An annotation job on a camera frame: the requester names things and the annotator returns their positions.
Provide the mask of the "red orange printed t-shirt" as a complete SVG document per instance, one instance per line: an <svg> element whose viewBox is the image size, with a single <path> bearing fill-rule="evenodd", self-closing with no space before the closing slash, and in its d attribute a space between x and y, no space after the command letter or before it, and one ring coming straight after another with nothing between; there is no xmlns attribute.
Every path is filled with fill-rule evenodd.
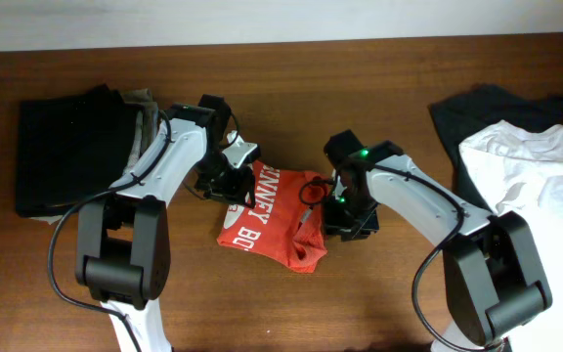
<svg viewBox="0 0 563 352"><path fill-rule="evenodd" d="M217 243L269 257L297 273L312 273L327 254L318 202L326 177L314 171L252 164L255 205L228 207Z"/></svg>

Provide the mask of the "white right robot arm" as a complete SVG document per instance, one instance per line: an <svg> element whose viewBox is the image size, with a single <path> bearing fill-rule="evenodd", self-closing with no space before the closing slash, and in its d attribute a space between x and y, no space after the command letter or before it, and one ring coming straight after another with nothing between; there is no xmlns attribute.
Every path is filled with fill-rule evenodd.
<svg viewBox="0 0 563 352"><path fill-rule="evenodd" d="M390 141L366 147L346 130L329 138L324 153L333 167L323 200L326 234L365 240L378 231L376 208L384 205L433 244L412 279L411 302L435 349L502 351L512 330L551 307L551 289L523 217L495 215L459 198ZM418 300L422 275L437 256L443 258L452 317L445 333L429 324Z"/></svg>

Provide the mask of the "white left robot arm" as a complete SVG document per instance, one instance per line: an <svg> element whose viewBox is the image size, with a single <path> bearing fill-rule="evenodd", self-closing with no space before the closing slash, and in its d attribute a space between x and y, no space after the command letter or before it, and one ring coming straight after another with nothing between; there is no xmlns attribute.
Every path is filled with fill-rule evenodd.
<svg viewBox="0 0 563 352"><path fill-rule="evenodd" d="M222 97L168 109L132 171L79 208L75 277L109 314L123 351L169 351L159 296L170 270L167 208L190 171L204 198L251 208L260 151Z"/></svg>

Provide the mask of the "folded white patterned garment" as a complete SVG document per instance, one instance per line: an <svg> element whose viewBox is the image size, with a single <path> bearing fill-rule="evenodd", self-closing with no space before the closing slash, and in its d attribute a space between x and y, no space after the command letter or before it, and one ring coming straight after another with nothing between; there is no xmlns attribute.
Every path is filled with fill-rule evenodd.
<svg viewBox="0 0 563 352"><path fill-rule="evenodd" d="M133 145L128 155L127 163L123 169L123 173L129 173L136 163L138 162L140 155L141 155L141 146L143 140L143 120L144 116L141 112L137 113L136 122L135 122L135 133L134 133L134 140Z"/></svg>

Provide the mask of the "folded olive grey garment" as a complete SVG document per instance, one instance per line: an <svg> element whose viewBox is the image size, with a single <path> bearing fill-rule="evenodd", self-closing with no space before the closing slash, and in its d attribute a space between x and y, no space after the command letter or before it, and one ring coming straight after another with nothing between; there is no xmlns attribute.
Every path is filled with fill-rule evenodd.
<svg viewBox="0 0 563 352"><path fill-rule="evenodd" d="M149 88L137 89L121 93L121 98L126 104L133 104L141 108L139 111L143 114L143 140L141 146L141 155L153 142L158 127L158 104L152 96L152 91Z"/></svg>

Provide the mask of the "folded black garment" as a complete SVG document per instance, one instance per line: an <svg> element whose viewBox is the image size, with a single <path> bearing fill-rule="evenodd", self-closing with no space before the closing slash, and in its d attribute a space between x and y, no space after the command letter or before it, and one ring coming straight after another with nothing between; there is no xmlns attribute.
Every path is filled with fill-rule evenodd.
<svg viewBox="0 0 563 352"><path fill-rule="evenodd" d="M80 94L19 105L15 211L62 215L119 179L143 108L100 85Z"/></svg>

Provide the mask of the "white t-shirt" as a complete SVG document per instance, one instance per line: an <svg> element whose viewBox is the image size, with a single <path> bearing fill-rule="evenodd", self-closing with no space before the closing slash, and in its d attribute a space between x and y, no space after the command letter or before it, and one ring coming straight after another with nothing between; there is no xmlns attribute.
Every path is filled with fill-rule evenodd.
<svg viewBox="0 0 563 352"><path fill-rule="evenodd" d="M458 150L492 212L527 221L551 289L552 306L510 333L513 350L563 351L563 125L533 133L501 121Z"/></svg>

